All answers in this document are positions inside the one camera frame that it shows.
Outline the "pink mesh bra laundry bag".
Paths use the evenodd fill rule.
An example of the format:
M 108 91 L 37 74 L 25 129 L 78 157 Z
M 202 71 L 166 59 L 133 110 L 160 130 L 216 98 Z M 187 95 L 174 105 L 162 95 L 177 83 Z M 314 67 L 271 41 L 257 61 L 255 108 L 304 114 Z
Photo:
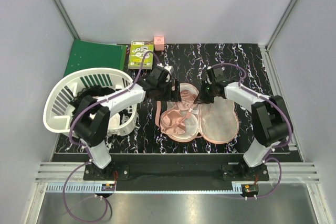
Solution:
M 198 89 L 189 83 L 181 83 L 180 92 L 182 90 L 199 94 Z M 167 109 L 171 109 L 174 103 L 168 102 Z M 155 115 L 155 125 L 158 127 L 163 112 L 161 111 L 161 102 L 158 101 Z M 216 97 L 214 103 L 197 104 L 191 117 L 185 121 L 185 125 L 186 132 L 184 134 L 167 136 L 180 143 L 187 143 L 202 137 L 213 144 L 226 144 L 233 140 L 239 131 L 239 121 L 234 102 L 221 97 Z

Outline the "pink satin bra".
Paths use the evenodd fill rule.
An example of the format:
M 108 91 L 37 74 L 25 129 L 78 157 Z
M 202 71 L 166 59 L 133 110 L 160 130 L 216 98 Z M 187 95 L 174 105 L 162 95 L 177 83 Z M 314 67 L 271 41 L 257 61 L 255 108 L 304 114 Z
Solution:
M 181 101 L 175 102 L 171 109 L 167 109 L 160 116 L 159 127 L 166 135 L 182 135 L 186 132 L 185 121 L 192 115 L 196 107 L 194 103 L 197 94 L 189 90 L 180 92 Z

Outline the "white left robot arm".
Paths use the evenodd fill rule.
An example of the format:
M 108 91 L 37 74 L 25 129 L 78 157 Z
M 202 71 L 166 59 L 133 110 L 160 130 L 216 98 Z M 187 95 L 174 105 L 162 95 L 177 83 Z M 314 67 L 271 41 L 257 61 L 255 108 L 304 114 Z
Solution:
M 73 133 L 80 138 L 80 145 L 85 147 L 89 162 L 96 165 L 95 174 L 99 178 L 107 180 L 113 175 L 112 158 L 104 143 L 110 118 L 147 99 L 181 101 L 180 83 L 172 78 L 173 71 L 172 66 L 160 63 L 148 75 L 142 78 L 137 75 L 130 85 L 119 91 L 98 99 L 88 95 L 81 100 L 70 126 L 69 139 L 72 140 Z

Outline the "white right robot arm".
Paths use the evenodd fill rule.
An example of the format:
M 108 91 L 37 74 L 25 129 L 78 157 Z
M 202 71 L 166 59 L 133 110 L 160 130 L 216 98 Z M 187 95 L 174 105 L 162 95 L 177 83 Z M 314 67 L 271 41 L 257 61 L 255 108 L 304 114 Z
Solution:
M 223 65 L 239 69 L 243 76 L 239 81 L 227 79 L 221 69 Z M 221 97 L 239 104 L 251 113 L 254 140 L 238 167 L 239 176 L 250 180 L 256 176 L 257 166 L 264 164 L 271 152 L 291 141 L 293 127 L 284 99 L 279 95 L 267 96 L 244 86 L 246 71 L 231 63 L 210 66 L 206 75 L 195 104 L 214 103 L 216 97 Z

